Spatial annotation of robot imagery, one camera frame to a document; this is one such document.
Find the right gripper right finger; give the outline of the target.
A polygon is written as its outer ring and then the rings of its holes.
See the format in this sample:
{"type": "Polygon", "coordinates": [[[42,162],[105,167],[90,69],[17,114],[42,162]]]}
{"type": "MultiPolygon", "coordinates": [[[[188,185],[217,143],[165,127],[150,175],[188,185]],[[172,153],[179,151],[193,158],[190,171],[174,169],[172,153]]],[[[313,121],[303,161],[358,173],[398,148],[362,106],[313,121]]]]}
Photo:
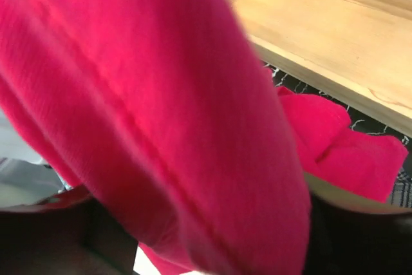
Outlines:
{"type": "Polygon", "coordinates": [[[352,211],[311,195],[303,274],[411,274],[411,212],[352,211]]]}

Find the navy plaid skirt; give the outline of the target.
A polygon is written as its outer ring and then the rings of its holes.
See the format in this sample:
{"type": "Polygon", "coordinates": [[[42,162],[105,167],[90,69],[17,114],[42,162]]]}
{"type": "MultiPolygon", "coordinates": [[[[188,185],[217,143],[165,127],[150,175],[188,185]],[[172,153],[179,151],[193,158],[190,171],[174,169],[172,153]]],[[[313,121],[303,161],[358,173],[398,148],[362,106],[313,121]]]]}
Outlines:
{"type": "Polygon", "coordinates": [[[388,202],[391,205],[411,208],[411,163],[405,163],[395,180],[388,202]]]}

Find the wooden clothes rack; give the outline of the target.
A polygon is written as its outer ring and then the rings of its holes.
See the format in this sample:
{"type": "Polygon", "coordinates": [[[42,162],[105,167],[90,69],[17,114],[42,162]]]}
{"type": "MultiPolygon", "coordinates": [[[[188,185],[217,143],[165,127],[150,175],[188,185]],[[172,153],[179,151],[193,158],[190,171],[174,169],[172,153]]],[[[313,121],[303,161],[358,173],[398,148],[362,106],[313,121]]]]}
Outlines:
{"type": "Polygon", "coordinates": [[[411,134],[411,0],[231,0],[260,58],[411,134]]]}

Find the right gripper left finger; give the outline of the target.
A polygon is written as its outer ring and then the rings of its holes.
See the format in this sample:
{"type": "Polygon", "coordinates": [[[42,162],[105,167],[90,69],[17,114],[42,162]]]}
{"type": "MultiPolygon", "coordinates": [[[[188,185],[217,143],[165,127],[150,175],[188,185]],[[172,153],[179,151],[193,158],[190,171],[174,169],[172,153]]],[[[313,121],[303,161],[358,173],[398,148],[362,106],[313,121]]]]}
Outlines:
{"type": "Polygon", "coordinates": [[[1,208],[1,274],[134,274],[137,248],[85,187],[1,208]]]}

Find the magenta pink shirt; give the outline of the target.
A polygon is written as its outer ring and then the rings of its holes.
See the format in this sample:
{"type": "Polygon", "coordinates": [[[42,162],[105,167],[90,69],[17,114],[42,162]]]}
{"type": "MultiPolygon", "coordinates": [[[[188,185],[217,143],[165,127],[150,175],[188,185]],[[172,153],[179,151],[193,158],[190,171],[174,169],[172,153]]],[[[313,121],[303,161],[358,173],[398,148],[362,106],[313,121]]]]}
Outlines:
{"type": "Polygon", "coordinates": [[[402,143],[274,86],[227,0],[1,0],[1,108],[164,274],[303,274],[312,194],[402,210],[402,143]]]}

